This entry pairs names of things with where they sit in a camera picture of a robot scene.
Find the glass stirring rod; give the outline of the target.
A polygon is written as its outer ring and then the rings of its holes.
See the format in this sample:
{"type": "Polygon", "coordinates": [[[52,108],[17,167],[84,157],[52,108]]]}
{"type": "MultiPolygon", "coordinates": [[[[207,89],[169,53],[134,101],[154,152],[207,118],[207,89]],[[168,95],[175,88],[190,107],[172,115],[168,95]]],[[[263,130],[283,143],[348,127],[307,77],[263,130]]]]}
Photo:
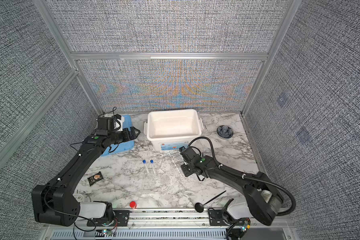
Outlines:
{"type": "Polygon", "coordinates": [[[179,175],[181,175],[181,172],[180,172],[180,170],[179,170],[179,168],[178,168],[178,166],[177,166],[177,163],[175,162],[175,159],[173,158],[171,152],[168,152],[168,155],[170,156],[170,158],[171,158],[171,160],[172,160],[172,162],[173,162],[176,170],[178,171],[179,175]]]}

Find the blue capped test tube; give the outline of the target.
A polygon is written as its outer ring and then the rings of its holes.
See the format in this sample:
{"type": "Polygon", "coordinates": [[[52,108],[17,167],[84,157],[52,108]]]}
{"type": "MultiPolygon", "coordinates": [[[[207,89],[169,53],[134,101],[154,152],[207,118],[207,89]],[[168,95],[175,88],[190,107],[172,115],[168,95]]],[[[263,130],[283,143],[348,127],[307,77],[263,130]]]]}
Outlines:
{"type": "Polygon", "coordinates": [[[154,160],[150,160],[150,163],[151,163],[151,167],[152,167],[153,173],[156,174],[156,168],[155,168],[155,162],[154,162],[154,160]]]}
{"type": "Polygon", "coordinates": [[[147,171],[147,174],[149,175],[150,172],[149,172],[149,168],[148,168],[148,166],[147,166],[146,160],[143,160],[143,164],[144,164],[144,166],[145,166],[145,169],[146,169],[146,171],[147,171]]]}

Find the white plastic storage bin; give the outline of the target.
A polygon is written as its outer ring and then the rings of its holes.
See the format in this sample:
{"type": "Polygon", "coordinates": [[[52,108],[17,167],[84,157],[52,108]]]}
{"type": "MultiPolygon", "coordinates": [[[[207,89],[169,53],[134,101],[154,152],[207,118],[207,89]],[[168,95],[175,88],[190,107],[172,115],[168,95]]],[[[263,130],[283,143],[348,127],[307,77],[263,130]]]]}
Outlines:
{"type": "Polygon", "coordinates": [[[203,121],[193,109],[150,112],[144,123],[144,134],[161,152],[187,146],[203,130],[203,121]]]}

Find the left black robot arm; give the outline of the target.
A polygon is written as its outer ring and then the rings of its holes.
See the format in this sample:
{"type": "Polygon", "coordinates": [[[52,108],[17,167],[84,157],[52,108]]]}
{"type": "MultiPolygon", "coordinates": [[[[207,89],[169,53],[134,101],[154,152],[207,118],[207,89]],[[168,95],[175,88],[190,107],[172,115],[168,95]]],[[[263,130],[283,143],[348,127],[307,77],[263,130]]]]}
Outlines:
{"type": "Polygon", "coordinates": [[[141,133],[135,127],[123,127],[121,120],[121,115],[98,117],[97,127],[81,142],[70,162],[47,184],[32,190],[36,222],[69,227],[77,219],[85,219],[73,196],[79,181],[107,148],[133,141],[141,133]]]}

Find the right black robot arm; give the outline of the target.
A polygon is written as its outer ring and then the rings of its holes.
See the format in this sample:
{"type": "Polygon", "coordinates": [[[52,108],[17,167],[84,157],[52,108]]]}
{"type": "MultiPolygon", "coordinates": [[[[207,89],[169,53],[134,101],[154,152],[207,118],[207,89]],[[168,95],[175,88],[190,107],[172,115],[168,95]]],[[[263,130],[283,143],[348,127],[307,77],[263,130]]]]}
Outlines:
{"type": "Polygon", "coordinates": [[[290,211],[281,211],[284,198],[282,187],[271,182],[262,172],[243,173],[216,161],[210,156],[201,157],[192,147],[181,147],[180,155],[184,160],[181,166],[185,177],[192,174],[220,181],[244,195],[251,215],[263,225],[269,226],[277,216],[290,211]]]}

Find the dark bowl with stones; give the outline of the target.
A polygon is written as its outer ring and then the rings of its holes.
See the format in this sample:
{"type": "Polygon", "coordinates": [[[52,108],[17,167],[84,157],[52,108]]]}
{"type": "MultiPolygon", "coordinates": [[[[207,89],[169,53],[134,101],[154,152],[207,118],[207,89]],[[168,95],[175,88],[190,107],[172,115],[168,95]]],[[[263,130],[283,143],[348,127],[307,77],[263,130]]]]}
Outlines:
{"type": "Polygon", "coordinates": [[[234,135],[231,127],[222,125],[217,128],[217,134],[223,139],[230,139],[234,135]]]}

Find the dark snack packet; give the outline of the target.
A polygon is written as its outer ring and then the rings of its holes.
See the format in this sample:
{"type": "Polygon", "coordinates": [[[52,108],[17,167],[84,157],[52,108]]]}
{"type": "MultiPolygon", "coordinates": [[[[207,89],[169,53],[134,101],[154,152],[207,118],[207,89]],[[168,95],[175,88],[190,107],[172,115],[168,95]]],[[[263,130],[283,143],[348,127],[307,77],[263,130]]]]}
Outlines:
{"type": "Polygon", "coordinates": [[[91,187],[91,186],[93,186],[94,184],[96,184],[97,182],[99,182],[99,181],[101,181],[103,179],[104,179],[104,177],[103,177],[102,173],[98,172],[98,173],[94,174],[93,176],[88,177],[88,182],[89,182],[89,185],[91,187]]]}

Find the red bottle cap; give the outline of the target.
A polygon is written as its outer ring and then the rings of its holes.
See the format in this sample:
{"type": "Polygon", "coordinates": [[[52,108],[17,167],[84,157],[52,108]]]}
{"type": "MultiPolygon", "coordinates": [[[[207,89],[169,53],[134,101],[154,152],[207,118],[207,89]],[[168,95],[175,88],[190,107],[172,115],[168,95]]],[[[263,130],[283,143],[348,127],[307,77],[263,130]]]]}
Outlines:
{"type": "Polygon", "coordinates": [[[135,209],[137,207],[137,203],[135,201],[130,202],[130,207],[135,209]]]}

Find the white analog clock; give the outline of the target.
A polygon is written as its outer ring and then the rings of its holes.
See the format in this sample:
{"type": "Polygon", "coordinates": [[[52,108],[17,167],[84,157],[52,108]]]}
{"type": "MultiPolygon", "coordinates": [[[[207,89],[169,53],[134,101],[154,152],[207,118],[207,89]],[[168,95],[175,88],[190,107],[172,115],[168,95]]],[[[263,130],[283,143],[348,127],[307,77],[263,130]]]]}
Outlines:
{"type": "Polygon", "coordinates": [[[86,195],[83,194],[74,194],[74,198],[79,202],[79,203],[87,203],[89,202],[89,198],[86,195]]]}

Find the black long handled ladle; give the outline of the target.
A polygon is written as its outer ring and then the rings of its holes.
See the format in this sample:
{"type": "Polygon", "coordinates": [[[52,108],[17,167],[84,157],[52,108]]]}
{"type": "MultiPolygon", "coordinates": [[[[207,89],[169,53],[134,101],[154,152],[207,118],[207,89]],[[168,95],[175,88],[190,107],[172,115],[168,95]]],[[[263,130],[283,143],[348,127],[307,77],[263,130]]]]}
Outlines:
{"type": "Polygon", "coordinates": [[[221,193],[219,193],[218,195],[214,196],[213,198],[211,198],[210,200],[208,200],[206,203],[195,203],[194,208],[196,210],[196,212],[198,213],[202,213],[205,209],[205,205],[209,204],[210,202],[213,202],[215,199],[217,199],[218,197],[220,197],[221,195],[223,195],[226,191],[223,191],[221,193]]]}

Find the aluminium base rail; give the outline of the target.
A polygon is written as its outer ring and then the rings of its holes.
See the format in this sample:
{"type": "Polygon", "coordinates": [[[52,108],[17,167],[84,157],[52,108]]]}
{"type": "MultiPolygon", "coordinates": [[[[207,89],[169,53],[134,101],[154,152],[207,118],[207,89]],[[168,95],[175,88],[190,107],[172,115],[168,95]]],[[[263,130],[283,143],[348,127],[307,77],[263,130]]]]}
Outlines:
{"type": "MultiPolygon", "coordinates": [[[[103,226],[100,221],[94,221],[99,224],[96,230],[112,229],[117,224],[117,229],[148,229],[148,228],[228,228],[221,217],[221,209],[214,208],[209,211],[204,210],[198,213],[194,209],[114,209],[114,219],[103,226]]],[[[292,219],[288,216],[276,217],[270,226],[261,224],[255,218],[250,218],[250,228],[295,228],[292,219]]],[[[43,224],[42,230],[63,229],[72,230],[70,227],[43,224]]]]}

